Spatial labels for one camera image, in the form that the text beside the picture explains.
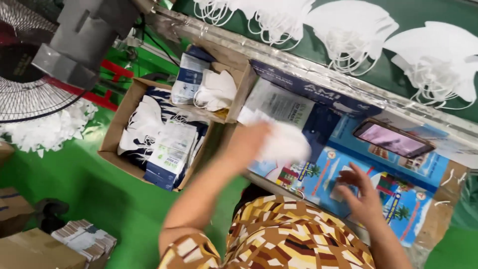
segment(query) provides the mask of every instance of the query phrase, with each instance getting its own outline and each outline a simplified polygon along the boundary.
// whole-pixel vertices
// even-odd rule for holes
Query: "green floor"
[[[83,140],[68,141],[61,151],[46,152],[43,159],[17,151],[0,170],[0,187],[16,187],[31,203],[59,198],[70,204],[66,219],[87,219],[118,238],[108,269],[152,269],[159,262],[158,232],[179,194],[145,184],[96,154],[112,116],[100,108]],[[223,191],[206,230],[220,253],[225,251],[231,213],[246,184],[237,178]],[[478,232],[451,228],[426,268],[478,268],[476,242]]]

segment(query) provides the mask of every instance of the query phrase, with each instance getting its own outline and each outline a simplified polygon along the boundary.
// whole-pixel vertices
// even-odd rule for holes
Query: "woman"
[[[160,269],[412,268],[383,218],[370,179],[354,164],[350,164],[353,171],[341,171],[337,180],[357,186],[362,196],[357,198],[346,186],[338,188],[354,218],[369,231],[370,249],[339,219],[303,202],[272,195],[239,204],[221,261],[203,229],[221,190],[257,157],[270,131],[267,123],[238,127],[229,147],[172,206],[159,236]]]

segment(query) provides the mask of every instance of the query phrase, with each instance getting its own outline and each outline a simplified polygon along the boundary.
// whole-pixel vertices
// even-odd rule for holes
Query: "phone screen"
[[[372,122],[365,122],[355,131],[354,135],[371,144],[407,158],[415,158],[434,149],[431,145],[414,140]]]

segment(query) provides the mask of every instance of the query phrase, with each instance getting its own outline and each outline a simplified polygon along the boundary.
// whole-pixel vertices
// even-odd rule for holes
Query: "brown geometric pattern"
[[[224,262],[202,235],[166,251],[159,269],[375,268],[369,249],[344,223],[303,202],[268,196],[243,206],[227,236]]]

